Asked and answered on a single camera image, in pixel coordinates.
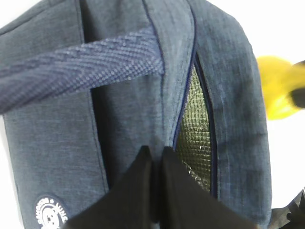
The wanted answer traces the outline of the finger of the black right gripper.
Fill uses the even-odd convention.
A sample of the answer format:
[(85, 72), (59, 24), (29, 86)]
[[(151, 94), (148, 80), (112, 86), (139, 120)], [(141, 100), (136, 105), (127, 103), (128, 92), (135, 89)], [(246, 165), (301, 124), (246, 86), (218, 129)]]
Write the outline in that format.
[(298, 77), (298, 83), (295, 89), (293, 89), (290, 93), (293, 103), (297, 107), (304, 107), (305, 106), (305, 62), (300, 61), (297, 62), (295, 67), (300, 67), (302, 73), (300, 73)]

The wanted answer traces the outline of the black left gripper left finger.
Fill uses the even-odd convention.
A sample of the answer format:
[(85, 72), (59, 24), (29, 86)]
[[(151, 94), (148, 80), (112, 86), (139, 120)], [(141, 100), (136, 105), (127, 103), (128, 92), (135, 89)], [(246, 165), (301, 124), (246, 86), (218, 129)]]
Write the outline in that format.
[(67, 229), (149, 229), (152, 157), (140, 151), (123, 177), (95, 204), (65, 223)]

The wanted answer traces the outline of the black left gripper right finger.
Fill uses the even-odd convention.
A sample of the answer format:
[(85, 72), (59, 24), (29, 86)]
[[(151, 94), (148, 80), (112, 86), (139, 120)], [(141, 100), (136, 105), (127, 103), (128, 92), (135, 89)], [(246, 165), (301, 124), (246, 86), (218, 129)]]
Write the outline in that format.
[(163, 229), (255, 229), (203, 190), (170, 147), (162, 155)]

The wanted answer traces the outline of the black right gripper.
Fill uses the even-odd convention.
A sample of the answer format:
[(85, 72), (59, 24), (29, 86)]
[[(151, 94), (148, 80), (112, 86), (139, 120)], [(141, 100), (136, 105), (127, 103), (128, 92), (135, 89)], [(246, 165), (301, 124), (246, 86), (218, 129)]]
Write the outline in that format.
[(272, 229), (305, 228), (305, 190), (303, 189), (287, 206), (274, 208), (271, 218)]

